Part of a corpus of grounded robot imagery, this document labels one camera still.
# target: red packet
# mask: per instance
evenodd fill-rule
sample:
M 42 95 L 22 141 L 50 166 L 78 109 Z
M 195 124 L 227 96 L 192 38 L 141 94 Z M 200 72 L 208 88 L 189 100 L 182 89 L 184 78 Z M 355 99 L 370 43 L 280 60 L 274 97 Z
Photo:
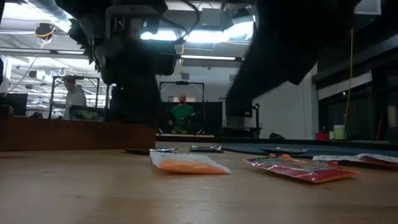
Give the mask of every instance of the red packet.
M 339 169 L 334 166 L 324 166 L 283 157 L 262 157 L 245 159 L 244 161 L 261 169 L 316 184 L 352 177 L 359 173 L 356 171 Z

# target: ceiling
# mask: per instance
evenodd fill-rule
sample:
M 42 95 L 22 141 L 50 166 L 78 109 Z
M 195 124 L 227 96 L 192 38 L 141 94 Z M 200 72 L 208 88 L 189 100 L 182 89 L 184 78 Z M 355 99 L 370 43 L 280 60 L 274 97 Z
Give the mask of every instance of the ceiling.
M 188 8 L 179 1 L 167 2 L 169 11 L 164 15 L 166 18 L 175 21 L 184 27 L 190 27 L 193 24 L 195 20 L 194 11 L 188 11 Z M 200 4 L 200 9 L 211 7 L 220 8 L 220 4 L 217 3 L 217 1 L 212 1 L 211 5 L 205 3 Z M 0 47 L 39 49 L 40 43 L 34 34 L 34 30 L 41 22 L 51 23 L 51 18 L 26 4 L 6 3 L 0 27 Z M 160 28 L 171 29 L 168 24 L 163 22 L 160 24 Z M 178 54 L 183 52 L 186 55 L 243 57 L 249 44 L 250 40 L 230 43 L 222 42 L 217 44 L 187 42 L 183 46 L 176 46 L 176 51 Z M 58 30 L 51 42 L 44 46 L 44 49 L 79 50 L 80 46 L 77 45 L 73 39 L 69 38 L 66 33 Z M 30 78 L 26 75 L 27 69 L 30 66 L 31 70 L 42 71 L 42 73 L 45 72 L 47 75 L 57 75 L 59 73 L 64 74 L 64 72 L 66 72 L 72 75 L 84 75 L 85 77 L 100 77 L 99 73 L 95 72 L 94 65 L 89 65 L 88 61 L 84 59 L 37 58 L 35 60 L 34 57 L 12 56 L 8 57 L 8 61 L 12 63 L 10 80 L 12 92 L 29 92 L 28 108 L 32 110 L 48 110 L 48 102 L 51 93 L 51 79 L 39 80 L 38 78 Z M 190 67 L 206 68 L 197 74 L 191 73 L 190 76 L 192 78 L 195 78 L 195 75 L 201 75 L 203 72 L 206 72 L 206 70 L 214 67 L 228 68 L 226 70 L 226 75 L 231 75 L 230 73 L 236 71 L 236 68 L 239 66 L 239 62 L 185 59 L 183 61 L 183 67 L 178 64 L 175 69 L 175 75 L 173 76 L 179 76 L 178 72 Z M 94 106 L 95 103 L 96 83 L 93 81 L 95 80 L 77 81 L 77 83 L 82 85 L 85 90 L 89 106 Z M 229 83 L 228 78 L 222 79 L 222 81 L 226 82 L 226 84 Z M 55 101 L 65 101 L 66 92 L 67 91 L 62 84 L 57 86 L 55 89 Z M 106 86 L 101 82 L 98 102 L 100 107 L 104 107 L 105 94 Z

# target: wall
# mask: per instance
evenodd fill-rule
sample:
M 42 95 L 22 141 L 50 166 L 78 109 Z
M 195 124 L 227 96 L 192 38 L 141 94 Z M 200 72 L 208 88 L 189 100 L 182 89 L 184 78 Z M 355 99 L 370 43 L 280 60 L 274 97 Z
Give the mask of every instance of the wall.
M 179 64 L 175 67 L 175 72 L 171 76 L 157 77 L 158 82 L 176 82 L 181 80 L 180 71 L 190 74 L 189 82 L 203 82 L 205 84 L 205 101 L 219 101 L 219 98 L 225 97 L 230 85 L 229 75 L 235 75 L 237 68 L 203 68 L 203 67 L 181 67 Z M 196 101 L 202 100 L 202 88 L 200 85 L 178 86 L 176 84 L 162 85 L 162 100 L 167 101 L 170 96 L 178 96 L 181 93 L 187 97 L 194 97 Z
M 318 96 L 311 70 L 300 85 L 289 82 L 256 98 L 260 104 L 260 138 L 279 133 L 286 139 L 315 139 L 318 132 Z

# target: wooden table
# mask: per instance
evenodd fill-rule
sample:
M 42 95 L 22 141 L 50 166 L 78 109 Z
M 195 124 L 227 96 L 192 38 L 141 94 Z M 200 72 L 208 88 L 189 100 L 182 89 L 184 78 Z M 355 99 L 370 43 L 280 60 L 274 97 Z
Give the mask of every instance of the wooden table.
M 210 157 L 234 174 L 164 174 L 121 150 L 0 152 L 0 223 L 397 223 L 394 171 L 314 185 Z

